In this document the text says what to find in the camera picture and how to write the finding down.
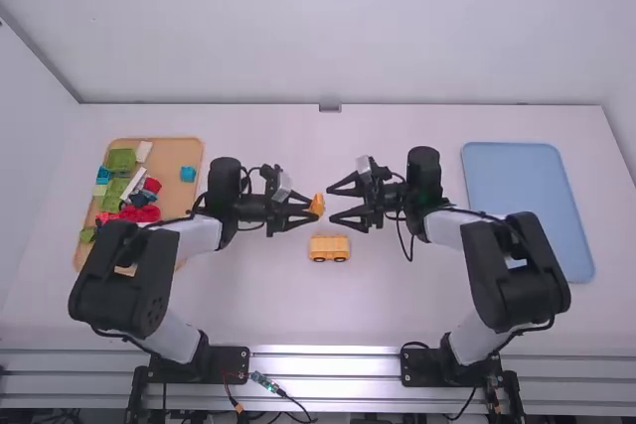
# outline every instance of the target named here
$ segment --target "blue tray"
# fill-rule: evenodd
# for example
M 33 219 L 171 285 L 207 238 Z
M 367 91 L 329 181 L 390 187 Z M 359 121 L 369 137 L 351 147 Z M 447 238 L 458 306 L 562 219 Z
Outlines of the blue tray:
M 462 152 L 470 208 L 534 212 L 568 282 L 594 277 L 585 232 L 557 148 L 540 143 L 467 143 Z

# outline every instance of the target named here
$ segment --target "metal rail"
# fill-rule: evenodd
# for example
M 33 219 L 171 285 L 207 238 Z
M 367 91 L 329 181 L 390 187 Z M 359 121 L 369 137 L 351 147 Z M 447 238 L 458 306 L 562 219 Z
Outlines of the metal rail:
M 272 376 L 310 411 L 455 412 L 470 389 L 404 388 L 398 349 L 375 347 L 252 347 L 250 369 Z M 146 364 L 128 350 L 0 349 L 0 407 L 124 408 L 132 372 Z M 636 357 L 504 354 L 504 368 L 520 377 L 529 414 L 636 416 Z M 249 410 L 295 406 L 249 383 L 233 395 Z M 501 396 L 506 407 L 505 396 Z M 162 386 L 152 384 L 147 408 L 160 408 Z M 169 384 L 167 405 L 230 409 L 222 386 Z M 485 414 L 478 392 L 467 413 Z

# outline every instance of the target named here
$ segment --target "orange block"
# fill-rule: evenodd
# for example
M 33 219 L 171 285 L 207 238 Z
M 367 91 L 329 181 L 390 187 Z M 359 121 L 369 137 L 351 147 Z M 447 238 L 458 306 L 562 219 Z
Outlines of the orange block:
M 334 260 L 344 262 L 351 257 L 351 246 L 347 235 L 321 235 L 311 237 L 309 258 L 314 262 Z

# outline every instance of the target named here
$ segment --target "white arm segment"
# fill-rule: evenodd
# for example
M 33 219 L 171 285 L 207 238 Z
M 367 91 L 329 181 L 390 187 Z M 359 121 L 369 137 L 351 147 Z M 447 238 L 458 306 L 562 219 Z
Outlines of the white arm segment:
M 475 222 L 477 220 L 490 221 L 468 213 L 452 211 L 433 212 L 424 218 L 424 229 L 426 230 L 426 237 L 431 243 L 445 245 L 463 252 L 464 245 L 461 240 L 461 230 L 459 227 L 464 223 Z M 511 333 L 512 330 L 501 334 L 491 330 L 481 321 L 477 312 L 473 310 L 468 317 L 451 332 L 448 340 L 457 362 L 468 365 L 485 359 L 492 350 L 502 345 Z
M 180 364 L 192 361 L 199 345 L 199 330 L 183 322 L 168 309 L 159 328 L 145 340 L 134 340 L 144 348 L 158 353 L 161 357 Z
M 165 228 L 179 232 L 179 248 L 177 249 L 177 261 L 179 261 L 217 250 L 223 225 L 215 218 L 195 215 L 192 220 L 182 220 L 150 228 Z
M 167 228 L 179 232 L 177 261 L 217 250 L 221 240 L 222 224 L 215 218 L 195 215 L 192 220 L 169 223 L 151 228 Z M 133 338 L 137 343 L 166 359 L 187 364 L 192 361 L 199 345 L 199 330 L 183 322 L 167 310 L 159 328 L 145 340 Z
M 457 362 L 467 366 L 488 357 L 488 354 L 502 345 L 514 330 L 516 329 L 498 334 L 488 328 L 473 310 L 450 333 L 448 342 Z
M 463 212 L 438 211 L 432 212 L 424 218 L 424 230 L 426 237 L 431 243 L 445 245 L 460 252 L 464 251 L 464 244 L 461 241 L 461 227 L 464 223 L 477 222 L 483 220 L 490 222 L 487 218 Z

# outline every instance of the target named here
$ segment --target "wooden cutting board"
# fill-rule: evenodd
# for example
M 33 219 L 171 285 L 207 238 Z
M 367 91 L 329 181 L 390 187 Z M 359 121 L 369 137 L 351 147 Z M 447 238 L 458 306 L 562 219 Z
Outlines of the wooden cutting board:
M 152 150 L 143 164 L 137 164 L 134 173 L 143 166 L 148 170 L 148 176 L 159 180 L 162 185 L 154 204 L 161 210 L 161 218 L 176 218 L 185 215 L 197 198 L 197 184 L 200 179 L 201 161 L 203 160 L 203 143 L 198 138 L 120 138 L 112 141 L 104 153 L 104 161 L 108 151 L 118 148 L 137 149 L 140 141 L 150 141 Z M 99 164 L 95 164 L 95 176 Z M 192 166 L 197 171 L 194 183 L 183 183 L 179 178 L 182 166 Z M 95 216 L 99 213 L 101 198 L 92 198 L 82 227 L 95 225 Z M 81 243 L 78 246 L 73 260 L 75 269 L 79 272 L 86 262 L 86 258 L 92 249 L 92 243 Z M 183 261 L 177 263 L 179 268 Z M 125 275 L 134 275 L 134 267 L 120 268 L 116 271 Z

